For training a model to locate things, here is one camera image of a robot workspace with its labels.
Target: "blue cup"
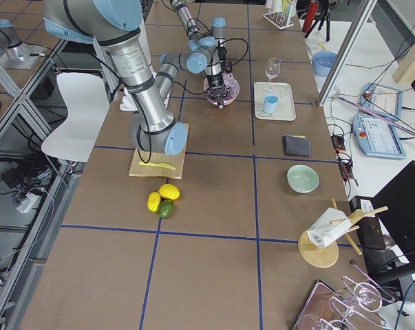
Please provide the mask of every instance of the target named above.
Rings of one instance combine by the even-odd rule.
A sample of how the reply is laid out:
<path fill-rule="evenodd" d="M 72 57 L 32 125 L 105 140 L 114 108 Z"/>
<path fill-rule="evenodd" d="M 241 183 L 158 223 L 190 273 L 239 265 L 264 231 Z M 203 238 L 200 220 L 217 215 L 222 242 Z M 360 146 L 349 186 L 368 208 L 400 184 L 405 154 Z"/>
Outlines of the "blue cup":
<path fill-rule="evenodd" d="M 275 112 L 279 98 L 274 94 L 267 94 L 264 97 L 264 107 L 262 108 L 264 113 L 272 115 Z"/>

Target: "wooden base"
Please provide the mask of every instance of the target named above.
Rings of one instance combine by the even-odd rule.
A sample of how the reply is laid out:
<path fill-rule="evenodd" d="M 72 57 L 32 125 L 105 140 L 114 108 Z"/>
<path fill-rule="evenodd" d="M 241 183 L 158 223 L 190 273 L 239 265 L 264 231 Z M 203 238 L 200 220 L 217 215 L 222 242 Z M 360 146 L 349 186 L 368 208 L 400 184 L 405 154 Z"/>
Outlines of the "wooden base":
<path fill-rule="evenodd" d="M 306 230 L 299 236 L 298 246 L 302 258 L 317 268 L 329 268 L 339 258 L 339 246 L 336 242 L 331 243 L 324 249 L 318 248 L 310 241 Z"/>
<path fill-rule="evenodd" d="M 184 156 L 186 155 L 186 147 L 178 155 L 165 155 L 162 153 L 152 153 L 151 163 L 166 163 L 175 167 L 175 170 L 170 168 L 163 168 L 157 166 L 146 166 L 140 165 L 140 156 L 147 161 L 149 158 L 148 151 L 134 151 L 134 157 L 132 158 L 131 168 L 129 169 L 129 176 L 131 177 L 168 177 L 169 179 L 181 179 L 182 178 L 182 167 L 184 164 Z"/>

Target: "yellow lemon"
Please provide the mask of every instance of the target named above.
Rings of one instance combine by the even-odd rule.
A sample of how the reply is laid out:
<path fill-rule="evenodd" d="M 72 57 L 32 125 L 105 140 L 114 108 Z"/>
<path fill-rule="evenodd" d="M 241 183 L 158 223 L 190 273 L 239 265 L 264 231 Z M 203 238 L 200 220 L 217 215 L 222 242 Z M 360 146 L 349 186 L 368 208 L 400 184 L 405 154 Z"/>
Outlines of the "yellow lemon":
<path fill-rule="evenodd" d="M 175 187 L 173 184 L 163 184 L 158 193 L 162 198 L 176 200 L 180 196 L 180 189 Z"/>
<path fill-rule="evenodd" d="M 157 212 L 158 206 L 161 203 L 161 196 L 158 192 L 154 191 L 147 197 L 147 209 L 152 212 Z"/>

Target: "lemon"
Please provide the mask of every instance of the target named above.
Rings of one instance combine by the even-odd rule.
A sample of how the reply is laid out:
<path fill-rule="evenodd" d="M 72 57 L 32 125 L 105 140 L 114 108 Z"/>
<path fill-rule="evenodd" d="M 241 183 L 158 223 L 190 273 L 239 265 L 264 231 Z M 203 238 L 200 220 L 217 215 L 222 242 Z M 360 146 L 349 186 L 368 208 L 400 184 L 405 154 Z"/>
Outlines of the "lemon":
<path fill-rule="evenodd" d="M 158 206 L 158 216 L 160 218 L 169 218 L 173 213 L 173 201 L 171 199 L 165 199 Z"/>
<path fill-rule="evenodd" d="M 175 187 L 173 184 L 163 184 L 158 193 L 165 199 L 172 199 L 175 201 L 180 196 L 180 189 Z"/>
<path fill-rule="evenodd" d="M 152 212 L 158 210 L 158 206 L 161 203 L 161 196 L 158 192 L 154 191 L 149 194 L 147 197 L 147 209 Z"/>

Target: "blue bowl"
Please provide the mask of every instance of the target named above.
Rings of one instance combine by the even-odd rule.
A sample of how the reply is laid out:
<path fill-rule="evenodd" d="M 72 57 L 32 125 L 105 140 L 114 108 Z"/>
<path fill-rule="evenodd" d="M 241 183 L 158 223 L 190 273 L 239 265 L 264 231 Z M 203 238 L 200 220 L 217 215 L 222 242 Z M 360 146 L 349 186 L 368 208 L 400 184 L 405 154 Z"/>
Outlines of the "blue bowl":
<path fill-rule="evenodd" d="M 315 75 L 326 77 L 336 61 L 337 54 L 333 52 L 317 52 L 312 56 L 312 68 Z"/>

